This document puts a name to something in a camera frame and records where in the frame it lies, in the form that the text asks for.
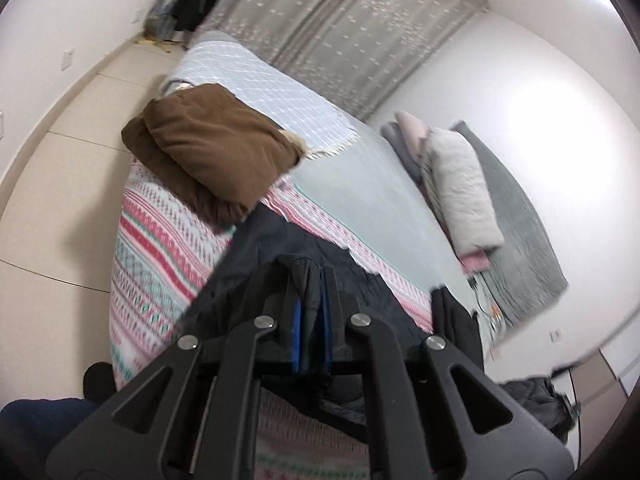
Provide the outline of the black quilted puffer jacket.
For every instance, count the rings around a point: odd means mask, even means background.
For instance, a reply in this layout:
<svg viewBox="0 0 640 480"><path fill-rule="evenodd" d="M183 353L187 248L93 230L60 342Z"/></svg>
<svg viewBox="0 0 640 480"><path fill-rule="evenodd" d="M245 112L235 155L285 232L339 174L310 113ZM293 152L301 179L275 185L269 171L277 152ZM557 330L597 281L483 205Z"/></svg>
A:
<svg viewBox="0 0 640 480"><path fill-rule="evenodd" d="M322 269L331 306L330 366L324 366L323 355ZM302 300L302 322L300 371L294 373L290 345L297 298ZM331 372L344 354L346 321L357 312L390 326L405 356L411 356L426 337L383 279L364 270L348 250L258 205L236 229L228 252L183 313L179 327L183 335L212 339L259 315L272 316L278 326L281 370L266 380L266 388L305 416L367 442L360 376Z"/></svg>

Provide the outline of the pink cloth under quilt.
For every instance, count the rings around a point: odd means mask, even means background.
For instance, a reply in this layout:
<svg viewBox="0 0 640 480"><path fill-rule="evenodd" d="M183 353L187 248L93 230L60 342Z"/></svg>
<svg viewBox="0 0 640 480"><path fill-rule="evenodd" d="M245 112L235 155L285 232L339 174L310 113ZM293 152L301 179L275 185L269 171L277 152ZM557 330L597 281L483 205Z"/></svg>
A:
<svg viewBox="0 0 640 480"><path fill-rule="evenodd" d="M491 267L491 256L496 248L477 249L459 258L465 274L485 272Z"/></svg>

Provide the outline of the patterned red green bedspread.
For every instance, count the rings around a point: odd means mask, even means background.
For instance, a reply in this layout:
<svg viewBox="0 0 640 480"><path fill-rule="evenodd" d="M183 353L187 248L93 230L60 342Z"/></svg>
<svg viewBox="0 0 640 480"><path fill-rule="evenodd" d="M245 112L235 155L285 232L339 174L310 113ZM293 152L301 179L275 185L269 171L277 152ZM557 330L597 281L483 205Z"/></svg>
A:
<svg viewBox="0 0 640 480"><path fill-rule="evenodd" d="M276 214L349 250L378 274L421 328L432 325L427 294L347 226L280 179L263 200ZM127 179L116 235L111 284L111 354L123 387L174 340L183 311L212 275L232 235L201 221L141 162ZM300 414L285 400L260 396L255 476L258 479L367 479L364 444Z"/></svg>

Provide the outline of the light blue checked blanket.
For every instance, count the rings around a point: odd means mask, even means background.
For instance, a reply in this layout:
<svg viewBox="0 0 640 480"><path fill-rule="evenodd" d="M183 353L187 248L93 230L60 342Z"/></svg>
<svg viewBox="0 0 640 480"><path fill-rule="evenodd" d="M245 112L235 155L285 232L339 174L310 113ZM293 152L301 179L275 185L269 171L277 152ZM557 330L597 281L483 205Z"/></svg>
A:
<svg viewBox="0 0 640 480"><path fill-rule="evenodd" d="M298 134L309 156L333 156L359 140L346 114L316 92L229 37L205 39L186 51L160 92L221 84L246 105Z"/></svg>

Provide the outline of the beige folded quilt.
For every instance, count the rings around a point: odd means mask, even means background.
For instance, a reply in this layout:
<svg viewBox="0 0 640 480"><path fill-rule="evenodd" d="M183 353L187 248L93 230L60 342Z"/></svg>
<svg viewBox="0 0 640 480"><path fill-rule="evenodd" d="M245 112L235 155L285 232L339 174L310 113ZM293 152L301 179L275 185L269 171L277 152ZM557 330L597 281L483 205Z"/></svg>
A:
<svg viewBox="0 0 640 480"><path fill-rule="evenodd" d="M484 171L460 133L431 128L422 144L421 176L436 218L460 258L504 244Z"/></svg>

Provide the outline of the pink pillow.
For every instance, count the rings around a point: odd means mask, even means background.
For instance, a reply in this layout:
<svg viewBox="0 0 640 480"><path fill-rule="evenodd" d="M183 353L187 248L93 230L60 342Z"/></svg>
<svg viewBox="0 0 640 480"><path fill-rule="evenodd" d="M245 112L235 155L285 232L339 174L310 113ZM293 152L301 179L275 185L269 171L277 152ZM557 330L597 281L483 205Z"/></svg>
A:
<svg viewBox="0 0 640 480"><path fill-rule="evenodd" d="M424 144L431 134L431 129L421 119L403 110L395 112L394 117L409 155L418 164L421 160Z"/></svg>

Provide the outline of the folded brown coat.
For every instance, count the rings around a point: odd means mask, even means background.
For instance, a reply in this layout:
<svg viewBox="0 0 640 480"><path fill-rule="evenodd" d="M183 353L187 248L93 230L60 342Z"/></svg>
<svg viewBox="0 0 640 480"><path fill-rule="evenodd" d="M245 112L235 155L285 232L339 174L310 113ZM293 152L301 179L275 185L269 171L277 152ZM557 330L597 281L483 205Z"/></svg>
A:
<svg viewBox="0 0 640 480"><path fill-rule="evenodd" d="M122 143L194 214L243 220L307 155L306 142L220 84L155 99L122 128Z"/></svg>

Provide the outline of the grey padded headboard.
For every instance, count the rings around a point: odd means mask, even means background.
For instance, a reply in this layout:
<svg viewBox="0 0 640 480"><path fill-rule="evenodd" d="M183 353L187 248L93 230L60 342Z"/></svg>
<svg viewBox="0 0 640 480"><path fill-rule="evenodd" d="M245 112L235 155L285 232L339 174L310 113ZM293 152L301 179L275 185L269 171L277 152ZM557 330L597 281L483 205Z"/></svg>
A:
<svg viewBox="0 0 640 480"><path fill-rule="evenodd" d="M510 332L554 307L568 281L544 224L518 181L466 122L457 122L454 131L477 154L504 237L504 244L489 255L490 267L482 280Z"/></svg>

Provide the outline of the black bag on floor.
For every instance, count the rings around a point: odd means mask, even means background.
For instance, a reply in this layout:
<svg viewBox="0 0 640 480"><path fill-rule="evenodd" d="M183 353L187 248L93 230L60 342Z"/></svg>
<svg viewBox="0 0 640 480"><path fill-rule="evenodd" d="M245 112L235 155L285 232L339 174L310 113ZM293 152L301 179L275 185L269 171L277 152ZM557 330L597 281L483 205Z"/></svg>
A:
<svg viewBox="0 0 640 480"><path fill-rule="evenodd" d="M504 382L501 388L563 444L578 423L580 404L555 389L550 377L534 376Z"/></svg>

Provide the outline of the grey star patterned curtain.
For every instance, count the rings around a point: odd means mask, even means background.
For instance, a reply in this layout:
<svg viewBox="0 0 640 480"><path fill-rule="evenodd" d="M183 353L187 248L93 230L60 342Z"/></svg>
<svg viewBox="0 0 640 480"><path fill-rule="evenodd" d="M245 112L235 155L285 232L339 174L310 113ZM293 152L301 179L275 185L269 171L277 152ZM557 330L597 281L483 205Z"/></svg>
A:
<svg viewBox="0 0 640 480"><path fill-rule="evenodd" d="M223 32L362 122L487 0L218 0L194 32Z"/></svg>

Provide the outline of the yellow coat rack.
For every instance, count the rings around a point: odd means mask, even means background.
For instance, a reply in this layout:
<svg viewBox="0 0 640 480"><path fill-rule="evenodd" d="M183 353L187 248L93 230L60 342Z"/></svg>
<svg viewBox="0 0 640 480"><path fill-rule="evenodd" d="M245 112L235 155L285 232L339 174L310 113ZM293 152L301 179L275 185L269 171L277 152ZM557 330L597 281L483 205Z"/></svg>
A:
<svg viewBox="0 0 640 480"><path fill-rule="evenodd" d="M136 47L149 50L150 52L163 52L165 54L171 54L171 45L166 44L166 42L163 41L156 41L154 39L140 37L134 42L134 45Z"/></svg>

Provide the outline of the white wall socket near floor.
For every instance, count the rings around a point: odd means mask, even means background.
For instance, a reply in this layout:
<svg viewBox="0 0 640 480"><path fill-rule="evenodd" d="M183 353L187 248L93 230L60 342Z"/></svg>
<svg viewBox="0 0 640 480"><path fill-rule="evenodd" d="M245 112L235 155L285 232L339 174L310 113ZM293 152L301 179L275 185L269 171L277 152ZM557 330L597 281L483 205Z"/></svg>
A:
<svg viewBox="0 0 640 480"><path fill-rule="evenodd" d="M552 344L557 344L563 339L562 330L560 330L559 328L555 328L554 330L552 330L549 333L549 336Z"/></svg>

